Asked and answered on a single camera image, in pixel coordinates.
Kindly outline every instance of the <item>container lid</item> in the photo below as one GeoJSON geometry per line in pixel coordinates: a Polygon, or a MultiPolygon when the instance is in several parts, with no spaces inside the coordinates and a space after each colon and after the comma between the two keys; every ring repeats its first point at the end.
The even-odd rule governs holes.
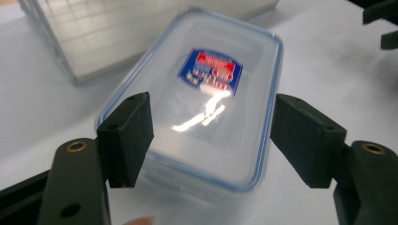
{"type": "Polygon", "coordinates": [[[252,189],[264,169],[283,45],[275,34],[184,9],[107,103],[148,91],[147,156],[223,188],[252,189]]]}

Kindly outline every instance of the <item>black plastic part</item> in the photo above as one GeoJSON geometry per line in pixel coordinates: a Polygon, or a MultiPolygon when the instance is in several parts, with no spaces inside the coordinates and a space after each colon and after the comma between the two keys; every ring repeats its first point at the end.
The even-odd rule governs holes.
{"type": "Polygon", "coordinates": [[[305,101],[278,94],[270,138],[310,188],[328,188],[346,130],[305,101]]]}
{"type": "Polygon", "coordinates": [[[363,24],[368,24],[380,19],[388,19],[394,16],[398,16],[398,1],[382,1],[363,10],[363,24]]]}
{"type": "Polygon", "coordinates": [[[48,173],[40,173],[0,192],[0,224],[36,224],[48,173]]]}
{"type": "Polygon", "coordinates": [[[398,49],[398,31],[391,32],[381,36],[381,49],[384,50],[398,49]]]}
{"type": "Polygon", "coordinates": [[[330,174],[337,181],[339,187],[345,192],[357,195],[357,190],[352,179],[351,172],[346,161],[346,155],[351,150],[348,145],[344,145],[341,151],[336,151],[330,163],[330,174]]]}
{"type": "Polygon", "coordinates": [[[340,225],[352,225],[360,210],[360,199],[357,193],[346,191],[337,184],[333,193],[334,204],[340,225]]]}
{"type": "Polygon", "coordinates": [[[398,224],[398,157],[372,142],[354,142],[346,156],[360,211],[354,224],[398,224]]]}
{"type": "Polygon", "coordinates": [[[100,170],[94,140],[77,139],[59,146],[38,224],[110,224],[106,187],[100,170]]]}
{"type": "MultiPolygon", "coordinates": [[[[378,5],[378,4],[383,4],[384,2],[388,2],[388,4],[390,4],[390,2],[396,2],[397,0],[393,0],[393,1],[391,1],[391,0],[386,0],[386,1],[380,1],[380,0],[348,0],[348,1],[356,4],[357,6],[359,6],[361,8],[365,8],[366,9],[366,8],[371,8],[371,7],[373,7],[375,5],[378,5]]],[[[389,17],[381,16],[380,19],[385,19],[385,20],[387,20],[387,21],[389,21],[391,23],[394,23],[394,24],[398,25],[398,15],[389,16],[389,17]]]]}
{"type": "Polygon", "coordinates": [[[111,188],[133,188],[154,137],[148,93],[124,100],[97,129],[111,188]]]}

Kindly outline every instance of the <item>white surface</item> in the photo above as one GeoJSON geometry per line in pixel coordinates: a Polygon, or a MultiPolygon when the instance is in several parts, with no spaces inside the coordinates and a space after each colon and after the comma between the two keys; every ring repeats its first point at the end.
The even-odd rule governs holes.
{"type": "MultiPolygon", "coordinates": [[[[398,51],[379,50],[387,22],[361,25],[345,0],[283,0],[252,23],[284,43],[280,93],[303,98],[348,130],[398,149],[398,51]]],[[[74,87],[16,6],[0,8],[0,188],[49,169],[54,150],[94,138],[101,104],[122,75],[74,87]]],[[[272,145],[266,179],[253,194],[220,205],[139,182],[109,191],[112,220],[152,215],[157,224],[337,224],[330,189],[309,189],[272,145]]]]}

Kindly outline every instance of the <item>clear acrylic box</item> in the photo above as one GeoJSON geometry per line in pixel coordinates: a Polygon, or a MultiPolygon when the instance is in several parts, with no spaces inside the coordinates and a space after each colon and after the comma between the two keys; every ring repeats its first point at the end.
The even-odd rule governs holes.
{"type": "Polygon", "coordinates": [[[133,64],[187,6],[246,18],[278,0],[19,0],[73,83],[133,64]]]}

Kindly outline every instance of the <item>label sticker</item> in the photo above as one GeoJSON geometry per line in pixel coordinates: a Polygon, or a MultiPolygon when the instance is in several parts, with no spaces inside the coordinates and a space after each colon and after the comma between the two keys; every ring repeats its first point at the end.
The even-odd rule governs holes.
{"type": "Polygon", "coordinates": [[[215,95],[237,91],[243,66],[233,58],[210,50],[192,50],[178,73],[185,83],[201,92],[215,95]]]}

